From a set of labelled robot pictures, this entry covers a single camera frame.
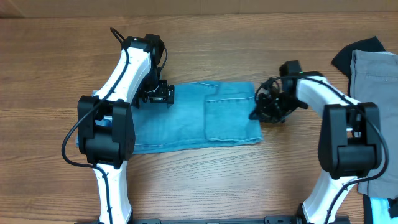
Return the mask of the black garment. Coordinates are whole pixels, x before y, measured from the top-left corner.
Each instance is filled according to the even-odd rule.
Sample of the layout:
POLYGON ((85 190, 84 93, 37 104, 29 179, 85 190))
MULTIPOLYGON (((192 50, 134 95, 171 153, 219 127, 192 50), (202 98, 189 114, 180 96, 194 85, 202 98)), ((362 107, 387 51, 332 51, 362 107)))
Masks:
POLYGON ((331 64, 348 78, 351 78, 350 65, 352 60, 352 51, 354 50, 382 52, 385 51, 385 48, 376 36, 369 39, 359 40, 343 47, 333 58, 331 64))

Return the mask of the blue denim jeans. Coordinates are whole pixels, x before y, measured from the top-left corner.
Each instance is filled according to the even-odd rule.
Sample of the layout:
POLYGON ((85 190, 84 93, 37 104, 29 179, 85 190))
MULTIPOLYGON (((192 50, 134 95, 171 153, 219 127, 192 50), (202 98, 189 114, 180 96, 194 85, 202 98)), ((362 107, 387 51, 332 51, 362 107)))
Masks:
POLYGON ((255 108, 251 82, 205 80, 175 86, 175 103, 141 103, 132 109, 135 154, 230 147, 263 140, 249 115, 255 108))

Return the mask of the light blue garment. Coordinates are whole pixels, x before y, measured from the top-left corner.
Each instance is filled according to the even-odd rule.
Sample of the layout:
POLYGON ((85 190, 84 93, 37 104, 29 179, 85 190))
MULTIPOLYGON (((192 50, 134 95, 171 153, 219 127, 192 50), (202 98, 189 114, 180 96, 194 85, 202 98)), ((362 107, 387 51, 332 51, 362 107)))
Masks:
POLYGON ((372 220, 374 224, 388 224, 390 223, 389 216, 389 202, 388 199, 385 198, 370 198, 371 203, 371 211, 372 211, 372 220))

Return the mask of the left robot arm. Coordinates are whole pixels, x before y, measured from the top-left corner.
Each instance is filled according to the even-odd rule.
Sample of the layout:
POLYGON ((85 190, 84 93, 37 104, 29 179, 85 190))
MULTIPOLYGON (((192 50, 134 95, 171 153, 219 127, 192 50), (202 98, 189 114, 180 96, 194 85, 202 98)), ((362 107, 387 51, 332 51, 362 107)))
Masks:
POLYGON ((158 35, 124 38, 115 32, 121 55, 107 82, 78 102, 78 148, 96 175, 101 213, 98 223, 131 223, 127 162, 136 135, 132 108, 139 103, 174 103, 174 86, 161 79, 167 59, 158 35))

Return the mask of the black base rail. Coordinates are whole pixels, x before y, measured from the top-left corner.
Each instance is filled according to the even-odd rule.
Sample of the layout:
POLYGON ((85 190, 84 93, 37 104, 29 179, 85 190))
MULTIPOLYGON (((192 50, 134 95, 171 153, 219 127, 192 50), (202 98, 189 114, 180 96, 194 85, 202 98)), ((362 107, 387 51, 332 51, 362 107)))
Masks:
POLYGON ((266 216, 257 219, 221 219, 221 220, 129 220, 128 224, 304 224, 298 216, 266 216))

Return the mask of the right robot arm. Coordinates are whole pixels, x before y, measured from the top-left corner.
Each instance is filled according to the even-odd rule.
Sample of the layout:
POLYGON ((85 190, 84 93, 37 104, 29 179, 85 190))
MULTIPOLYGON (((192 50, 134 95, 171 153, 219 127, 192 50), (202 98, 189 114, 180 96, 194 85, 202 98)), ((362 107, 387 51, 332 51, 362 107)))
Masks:
POLYGON ((297 60, 286 61, 278 77, 261 83, 254 100, 251 120, 283 123, 297 108, 312 108, 322 119, 322 172, 314 189, 296 215, 266 216, 265 223, 349 223, 349 217, 336 214, 345 197, 354 185, 383 175, 389 163, 377 105, 346 96, 320 72, 304 72, 297 60))

